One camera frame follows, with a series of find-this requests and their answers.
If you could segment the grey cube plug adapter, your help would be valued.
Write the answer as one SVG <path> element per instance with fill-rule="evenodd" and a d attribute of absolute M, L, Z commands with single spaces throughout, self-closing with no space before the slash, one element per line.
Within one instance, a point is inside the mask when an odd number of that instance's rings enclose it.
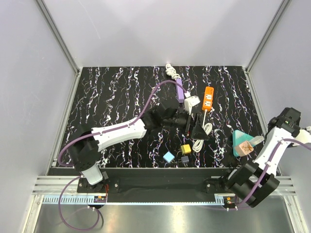
<path fill-rule="evenodd" d="M 181 157 L 180 159 L 180 162 L 183 163 L 183 164 L 188 164 L 189 163 L 189 157 L 188 156 L 183 156 Z"/>

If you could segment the purple power strip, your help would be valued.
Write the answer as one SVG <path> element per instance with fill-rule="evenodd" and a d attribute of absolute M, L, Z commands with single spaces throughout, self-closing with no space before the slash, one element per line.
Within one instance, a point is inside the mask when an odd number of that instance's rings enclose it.
<path fill-rule="evenodd" d="M 176 83 L 178 83 L 178 85 L 176 86 L 176 93 L 177 93 L 177 100 L 179 103 L 184 103 L 184 91 L 182 88 L 182 80 L 180 78 L 176 79 Z"/>

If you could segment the blue cube plug adapter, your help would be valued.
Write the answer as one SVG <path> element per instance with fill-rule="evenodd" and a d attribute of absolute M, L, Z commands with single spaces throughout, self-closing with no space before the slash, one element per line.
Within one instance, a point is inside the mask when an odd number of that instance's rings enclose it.
<path fill-rule="evenodd" d="M 175 159 L 175 156 L 170 153 L 169 151 L 167 153 L 165 153 L 163 155 L 163 159 L 167 162 L 167 163 L 171 163 L 174 159 Z"/>

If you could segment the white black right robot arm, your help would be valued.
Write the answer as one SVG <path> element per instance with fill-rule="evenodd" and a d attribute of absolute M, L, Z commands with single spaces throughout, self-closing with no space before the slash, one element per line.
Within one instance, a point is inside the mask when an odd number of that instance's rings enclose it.
<path fill-rule="evenodd" d="M 221 179 L 221 188 L 235 194 L 235 209 L 247 204 L 257 206 L 279 185 L 276 179 L 278 163 L 287 147 L 298 136 L 301 113 L 290 107 L 268 123 L 265 144 L 254 161 L 248 161 L 238 169 L 230 169 Z"/>

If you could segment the teal triangular power strip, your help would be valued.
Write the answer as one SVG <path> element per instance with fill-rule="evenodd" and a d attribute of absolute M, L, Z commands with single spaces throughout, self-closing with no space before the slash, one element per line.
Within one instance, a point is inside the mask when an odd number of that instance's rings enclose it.
<path fill-rule="evenodd" d="M 239 144 L 243 143 L 244 141 L 250 141 L 254 137 L 246 134 L 240 130 L 234 130 L 232 133 L 232 139 L 233 139 L 233 155 L 235 157 L 239 157 L 239 154 L 237 153 L 235 147 L 238 146 Z"/>

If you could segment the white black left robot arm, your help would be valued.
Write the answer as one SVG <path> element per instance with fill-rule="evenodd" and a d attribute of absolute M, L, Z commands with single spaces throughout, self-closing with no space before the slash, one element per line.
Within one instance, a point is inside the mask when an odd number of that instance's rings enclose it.
<path fill-rule="evenodd" d="M 192 116 L 189 110 L 181 110 L 179 103 L 166 101 L 123 123 L 101 128 L 84 127 L 81 136 L 73 140 L 68 148 L 73 167 L 87 180 L 92 191 L 100 192 L 105 186 L 97 165 L 100 152 L 124 141 L 141 139 L 163 127 L 177 128 L 190 139 L 209 139 L 198 114 Z"/>

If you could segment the orange power strip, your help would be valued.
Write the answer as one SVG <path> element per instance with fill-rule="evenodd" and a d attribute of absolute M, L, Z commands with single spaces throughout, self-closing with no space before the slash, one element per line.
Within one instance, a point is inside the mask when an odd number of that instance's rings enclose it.
<path fill-rule="evenodd" d="M 212 109 L 213 95 L 214 95 L 214 88 L 207 86 L 205 88 L 203 104 L 202 104 L 203 111 L 209 112 Z"/>

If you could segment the pink cube plug adapter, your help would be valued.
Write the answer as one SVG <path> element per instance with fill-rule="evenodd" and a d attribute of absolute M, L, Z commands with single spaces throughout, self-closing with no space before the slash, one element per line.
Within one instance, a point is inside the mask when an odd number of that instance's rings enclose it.
<path fill-rule="evenodd" d="M 235 147 L 235 150 L 236 150 L 239 157 L 244 157 L 244 156 L 250 154 L 254 150 L 254 148 L 249 141 L 244 141 L 244 142 L 238 144 Z"/>

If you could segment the yellow cube plug adapter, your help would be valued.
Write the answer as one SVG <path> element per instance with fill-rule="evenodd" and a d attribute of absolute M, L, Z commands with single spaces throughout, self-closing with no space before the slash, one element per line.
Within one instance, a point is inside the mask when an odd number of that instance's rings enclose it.
<path fill-rule="evenodd" d="M 189 154 L 191 153 L 191 146 L 189 144 L 184 144 L 180 147 L 181 153 L 184 154 Z"/>

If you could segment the white plug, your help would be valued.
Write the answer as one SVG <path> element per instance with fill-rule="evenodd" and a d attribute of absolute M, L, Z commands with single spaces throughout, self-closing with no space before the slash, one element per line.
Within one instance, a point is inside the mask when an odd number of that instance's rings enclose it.
<path fill-rule="evenodd" d="M 253 137 L 253 138 L 249 141 L 249 143 L 254 147 L 254 146 L 260 144 L 260 143 L 263 142 L 263 141 L 264 141 L 264 136 L 258 135 L 258 136 Z"/>

